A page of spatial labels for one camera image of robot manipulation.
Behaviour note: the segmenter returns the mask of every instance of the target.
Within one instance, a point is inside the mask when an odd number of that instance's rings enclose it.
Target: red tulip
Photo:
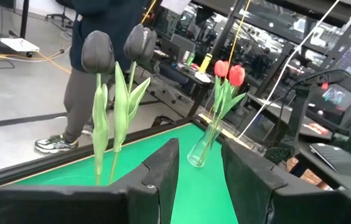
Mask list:
[[[233,86],[241,86],[245,79],[245,69],[240,65],[234,65],[230,69],[229,80]]]
[[[228,62],[218,60],[214,65],[214,74],[218,77],[226,77],[228,74]]]

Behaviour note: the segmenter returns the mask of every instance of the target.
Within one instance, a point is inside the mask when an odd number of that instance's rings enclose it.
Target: white cable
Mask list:
[[[322,24],[322,22],[325,20],[325,18],[329,15],[329,13],[333,10],[333,8],[340,2],[340,0],[336,0],[335,3],[333,3],[333,5],[330,7],[330,9],[325,13],[325,15],[320,19],[320,21],[316,24],[316,26],[310,31],[310,33],[308,33],[307,37],[296,47],[296,49],[294,50],[294,52],[290,55],[290,57],[288,58],[288,60],[286,61],[284,67],[282,68],[281,74],[279,75],[278,80],[275,83],[274,88],[271,90],[271,93],[269,93],[269,96],[266,99],[266,103],[263,104],[263,106],[260,108],[260,110],[258,110],[258,112],[256,113],[255,117],[250,121],[250,123],[247,125],[247,127],[242,131],[242,133],[238,136],[238,139],[240,139],[245,132],[249,129],[249,127],[251,126],[251,124],[253,124],[253,122],[255,121],[255,119],[258,117],[258,115],[262,112],[262,110],[266,107],[266,105],[268,104],[268,101],[271,99],[272,95],[275,92],[276,87],[279,84],[279,81],[281,81],[281,78],[283,76],[283,73],[285,72],[285,69],[287,67],[287,65],[289,65],[289,62],[292,60],[293,56],[301,49],[301,47],[304,45],[304,43],[307,42],[307,40],[311,37],[311,35],[315,32],[315,30]]]
[[[57,56],[51,57],[49,58],[50,60],[55,59],[55,58],[59,58],[62,55],[64,55],[66,52],[68,52],[70,49],[70,47],[68,47],[68,49],[66,49],[66,51],[64,51],[62,54],[58,54]],[[3,60],[13,60],[13,61],[17,61],[17,62],[31,62],[31,63],[35,63],[35,62],[47,62],[47,59],[43,59],[43,60],[22,60],[22,59],[18,59],[18,58],[10,58],[10,57],[0,57],[0,59]]]

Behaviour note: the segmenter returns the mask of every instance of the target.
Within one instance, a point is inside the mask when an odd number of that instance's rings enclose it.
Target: laptop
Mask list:
[[[171,42],[171,40],[163,38],[161,50],[169,56],[169,60],[174,62],[179,60],[180,46]]]

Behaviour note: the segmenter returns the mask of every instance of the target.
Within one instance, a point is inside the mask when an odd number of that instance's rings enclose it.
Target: black frame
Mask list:
[[[207,122],[200,116],[187,117],[178,121],[128,134],[126,136],[124,144],[129,144],[144,138],[148,138],[150,136],[160,134],[164,131],[169,131],[171,129],[183,126],[188,123],[192,123],[202,130],[205,130],[207,127]],[[218,141],[220,143],[224,143],[225,138],[226,137],[221,133],[218,137]],[[109,140],[107,151],[111,150],[112,147],[113,138]],[[92,155],[94,155],[93,145],[90,144],[87,146],[80,147],[77,150],[51,155],[43,157],[41,159],[36,159],[34,161],[29,161],[15,166],[0,169],[0,186],[10,184],[11,182],[15,182],[19,179],[26,178],[30,175],[38,174],[48,169],[53,169],[58,166],[68,164],[70,162],[83,159]]]

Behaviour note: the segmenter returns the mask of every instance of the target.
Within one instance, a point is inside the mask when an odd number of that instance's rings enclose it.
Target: glass vase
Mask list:
[[[210,153],[213,143],[221,133],[220,127],[214,127],[210,124],[206,129],[204,135],[199,141],[193,146],[191,151],[188,153],[188,161],[194,167],[203,167],[206,163],[208,154]]]

